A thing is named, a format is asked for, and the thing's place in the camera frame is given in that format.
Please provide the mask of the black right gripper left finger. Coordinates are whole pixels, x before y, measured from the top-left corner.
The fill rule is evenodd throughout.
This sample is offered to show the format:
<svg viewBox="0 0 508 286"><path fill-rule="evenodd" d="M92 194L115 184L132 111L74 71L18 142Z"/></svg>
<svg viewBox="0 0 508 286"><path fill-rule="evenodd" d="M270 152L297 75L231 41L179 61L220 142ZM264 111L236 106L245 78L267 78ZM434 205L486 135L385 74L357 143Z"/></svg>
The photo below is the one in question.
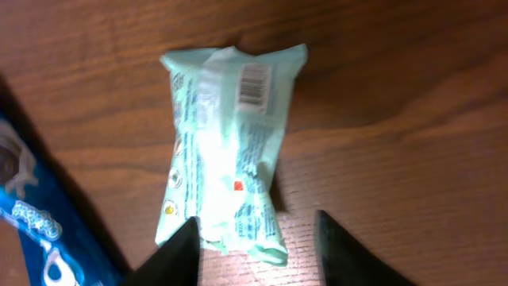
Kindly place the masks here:
<svg viewBox="0 0 508 286"><path fill-rule="evenodd" d="M197 286L201 256L198 221L189 218L120 286Z"/></svg>

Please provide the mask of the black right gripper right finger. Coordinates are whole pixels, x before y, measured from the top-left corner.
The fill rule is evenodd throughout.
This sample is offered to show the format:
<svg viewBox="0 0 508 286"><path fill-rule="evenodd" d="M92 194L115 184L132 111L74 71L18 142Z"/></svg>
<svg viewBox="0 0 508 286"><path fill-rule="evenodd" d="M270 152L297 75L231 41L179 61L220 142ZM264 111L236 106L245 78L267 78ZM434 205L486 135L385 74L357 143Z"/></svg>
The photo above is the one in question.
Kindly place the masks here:
<svg viewBox="0 0 508 286"><path fill-rule="evenodd" d="M315 215L315 250L325 286L415 286L355 239L324 210Z"/></svg>

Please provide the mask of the blue snack bar wrapper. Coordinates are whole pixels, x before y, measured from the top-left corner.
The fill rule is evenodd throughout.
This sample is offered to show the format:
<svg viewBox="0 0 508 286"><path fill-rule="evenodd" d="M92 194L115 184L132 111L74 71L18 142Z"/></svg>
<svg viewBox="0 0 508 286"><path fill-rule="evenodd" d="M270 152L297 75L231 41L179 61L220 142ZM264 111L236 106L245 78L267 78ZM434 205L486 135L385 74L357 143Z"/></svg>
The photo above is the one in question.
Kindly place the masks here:
<svg viewBox="0 0 508 286"><path fill-rule="evenodd" d="M1 218L18 230L32 285L117 285L121 274L55 173L1 116Z"/></svg>

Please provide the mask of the teal packet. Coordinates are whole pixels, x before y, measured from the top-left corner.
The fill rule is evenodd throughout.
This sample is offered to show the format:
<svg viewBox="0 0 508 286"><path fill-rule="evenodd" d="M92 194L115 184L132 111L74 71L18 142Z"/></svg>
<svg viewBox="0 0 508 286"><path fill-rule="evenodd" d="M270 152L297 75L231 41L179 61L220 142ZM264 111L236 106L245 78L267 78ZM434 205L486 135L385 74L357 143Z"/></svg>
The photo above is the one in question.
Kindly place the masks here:
<svg viewBox="0 0 508 286"><path fill-rule="evenodd" d="M175 143L156 244L196 218L203 249L285 266L270 189L307 47L258 56L196 48L160 60L170 74Z"/></svg>

